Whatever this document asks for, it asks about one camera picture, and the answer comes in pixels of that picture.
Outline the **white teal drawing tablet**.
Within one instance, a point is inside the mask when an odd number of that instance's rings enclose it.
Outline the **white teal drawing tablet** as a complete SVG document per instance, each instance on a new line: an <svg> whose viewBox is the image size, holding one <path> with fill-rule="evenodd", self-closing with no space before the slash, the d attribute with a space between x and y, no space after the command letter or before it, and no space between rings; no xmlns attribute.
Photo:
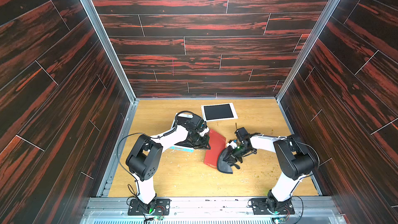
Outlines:
<svg viewBox="0 0 398 224"><path fill-rule="evenodd" d="M192 113L190 111L181 111L179 113L176 113L175 117L179 116L180 114L183 114L184 117L188 117L189 114L192 115ZM180 146L177 144L171 146L170 149L184 151L184 152L194 152L193 148Z"/></svg>

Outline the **red drawing tablet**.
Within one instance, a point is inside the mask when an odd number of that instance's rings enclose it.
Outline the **red drawing tablet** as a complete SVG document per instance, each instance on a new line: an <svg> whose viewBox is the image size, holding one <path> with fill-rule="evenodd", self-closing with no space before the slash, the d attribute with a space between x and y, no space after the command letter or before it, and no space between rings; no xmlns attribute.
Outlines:
<svg viewBox="0 0 398 224"><path fill-rule="evenodd" d="M206 150L204 164L217 169L217 160L226 147L226 138L213 129L210 130L209 137L210 150Z"/></svg>

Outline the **dark grey wiping cloth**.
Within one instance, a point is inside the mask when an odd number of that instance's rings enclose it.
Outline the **dark grey wiping cloth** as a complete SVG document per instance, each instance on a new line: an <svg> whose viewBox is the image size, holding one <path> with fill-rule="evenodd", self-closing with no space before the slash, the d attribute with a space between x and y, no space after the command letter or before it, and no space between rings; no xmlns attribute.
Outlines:
<svg viewBox="0 0 398 224"><path fill-rule="evenodd" d="M217 170L225 174L233 174L232 167L236 167L238 170L240 166L237 163L237 159L233 154L234 149L230 146L225 148L219 155L217 160Z"/></svg>

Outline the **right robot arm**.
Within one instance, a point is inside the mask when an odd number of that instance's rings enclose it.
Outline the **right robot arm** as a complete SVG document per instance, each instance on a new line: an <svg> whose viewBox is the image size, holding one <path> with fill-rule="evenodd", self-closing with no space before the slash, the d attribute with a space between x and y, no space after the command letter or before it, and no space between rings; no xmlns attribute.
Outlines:
<svg viewBox="0 0 398 224"><path fill-rule="evenodd" d="M266 150L276 154L282 171L276 185L268 192L266 205L270 212L277 212L290 204L292 193L313 169L319 167L319 156L312 154L309 145L301 142L297 135L267 136L260 133L248 134L244 129L235 132L236 140L227 143L217 160L218 171L232 174L233 167L240 169L238 162Z"/></svg>

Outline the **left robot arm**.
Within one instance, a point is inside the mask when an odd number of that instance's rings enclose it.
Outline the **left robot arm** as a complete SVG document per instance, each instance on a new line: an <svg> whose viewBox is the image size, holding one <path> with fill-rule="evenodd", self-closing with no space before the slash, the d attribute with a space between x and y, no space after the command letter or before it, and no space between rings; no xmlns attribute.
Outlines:
<svg viewBox="0 0 398 224"><path fill-rule="evenodd" d="M136 179L137 198L147 208L154 205L157 196L153 176L158 170L162 153L184 141L198 141L199 149L209 149L209 128L188 130L178 125L174 130L170 129L155 136L142 134L127 156L125 164Z"/></svg>

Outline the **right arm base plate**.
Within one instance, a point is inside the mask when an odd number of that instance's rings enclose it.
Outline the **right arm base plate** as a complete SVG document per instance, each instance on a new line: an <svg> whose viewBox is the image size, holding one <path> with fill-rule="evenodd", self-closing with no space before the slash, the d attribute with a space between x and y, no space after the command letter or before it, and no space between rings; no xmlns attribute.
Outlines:
<svg viewBox="0 0 398 224"><path fill-rule="evenodd" d="M252 208L255 215L293 215L292 199L279 202L273 197L268 198L252 198L248 201L248 206Z"/></svg>

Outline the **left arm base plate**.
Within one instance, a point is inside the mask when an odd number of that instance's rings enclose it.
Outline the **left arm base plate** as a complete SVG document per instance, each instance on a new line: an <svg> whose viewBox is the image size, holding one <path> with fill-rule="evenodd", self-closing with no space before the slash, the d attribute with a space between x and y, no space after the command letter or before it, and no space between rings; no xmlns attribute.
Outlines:
<svg viewBox="0 0 398 224"><path fill-rule="evenodd" d="M148 204L139 199L131 199L127 214L129 216L167 216L170 213L170 205L171 200L167 198L155 198Z"/></svg>

